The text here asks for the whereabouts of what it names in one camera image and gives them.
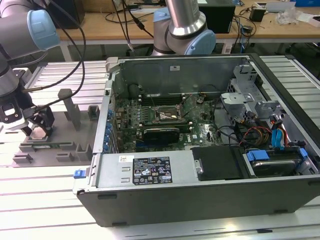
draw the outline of table surface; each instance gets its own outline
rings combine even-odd
[[[242,9],[250,7],[254,0],[243,0],[245,6],[238,6],[235,9],[235,13],[239,14]],[[298,7],[298,10],[309,13],[309,14],[320,14],[320,7]],[[249,12],[245,13],[243,16],[249,18]],[[82,29],[85,33],[87,40],[123,40],[125,39],[121,27],[118,23],[108,22],[104,19],[101,13],[89,13],[85,14],[84,21],[82,23]],[[153,14],[143,18],[143,24],[145,29],[153,33]],[[244,25],[251,25],[249,21],[241,19],[241,23]],[[236,23],[233,22],[230,33],[217,34],[218,39],[233,39],[238,35],[238,30]],[[276,13],[268,13],[263,17],[262,22],[256,23],[256,33],[253,38],[320,38],[320,28],[316,28],[306,22],[299,22],[298,24],[287,24],[279,25],[276,22]],[[129,36],[131,39],[151,39],[144,31],[140,30],[135,24],[129,24]],[[60,38],[62,41],[68,40],[67,36],[58,29]],[[68,33],[74,40],[82,40],[82,35],[78,29],[70,29]]]

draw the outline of floor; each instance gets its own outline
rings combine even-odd
[[[254,46],[251,46],[247,49],[248,53],[257,53],[260,56],[271,56],[271,55],[286,55],[288,53],[285,50],[290,46],[289,43],[284,44],[283,48],[280,52],[275,53],[279,47],[278,43],[257,43]],[[222,44],[217,44],[214,53],[220,54],[222,51]],[[87,46],[86,61],[96,61],[96,60],[105,60],[108,57],[115,56],[125,56],[126,50],[128,49],[126,45],[105,45],[105,52],[107,56],[102,56],[100,45],[89,45]],[[80,58],[74,47],[70,47],[70,51],[75,61],[78,61]],[[147,48],[140,49],[136,52],[138,56],[144,56],[147,52]],[[240,46],[236,46],[234,53],[240,52]],[[315,49],[314,47],[310,47],[310,45],[305,43],[297,43],[290,49],[290,54],[294,55],[300,63],[302,63],[313,75],[320,79],[320,57],[318,55],[320,50]],[[33,55],[35,58],[41,56],[41,53],[37,53]],[[21,59],[18,59],[15,64],[21,63]],[[31,57],[25,57],[24,62],[32,61]],[[51,49],[48,53],[48,56],[43,60],[44,62],[63,62],[64,58],[60,51],[60,48]],[[36,64],[30,66],[29,68],[33,71],[36,68]]]

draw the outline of motherboard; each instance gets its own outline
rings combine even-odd
[[[189,150],[220,146],[211,119],[215,100],[188,95],[181,98],[117,98],[115,122],[119,152]]]

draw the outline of white desk leg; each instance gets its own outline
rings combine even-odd
[[[66,41],[60,42],[60,48],[66,62],[72,62],[72,57],[68,48],[68,43]]]
[[[233,44],[234,44],[233,39],[226,39],[223,44],[222,54],[230,54]]]

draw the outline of wooden desk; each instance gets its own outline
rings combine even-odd
[[[243,0],[245,6],[236,7],[235,13],[250,7],[254,0]],[[320,7],[298,7],[298,10],[304,13],[320,14]],[[243,15],[249,18],[249,12]],[[145,28],[153,33],[153,15],[143,18]],[[252,25],[249,21],[241,19],[244,25]],[[257,26],[255,35],[250,39],[251,43],[310,43],[320,42],[320,28],[316,28],[306,22],[299,22],[298,24],[279,25],[276,22],[276,13],[268,13],[263,17],[262,22],[255,23]],[[86,13],[82,23],[82,29],[88,45],[108,45],[108,44],[127,44],[121,27],[118,23],[108,22],[104,19],[101,13]],[[133,44],[152,44],[153,39],[140,30],[135,24],[129,24],[129,36]],[[68,46],[71,42],[67,36],[58,29],[61,38],[61,49],[66,61],[72,61]],[[70,36],[77,44],[83,44],[81,33],[78,29],[68,30]],[[222,53],[230,53],[231,47],[238,35],[237,25],[232,24],[230,33],[217,34],[217,43],[223,43]]]

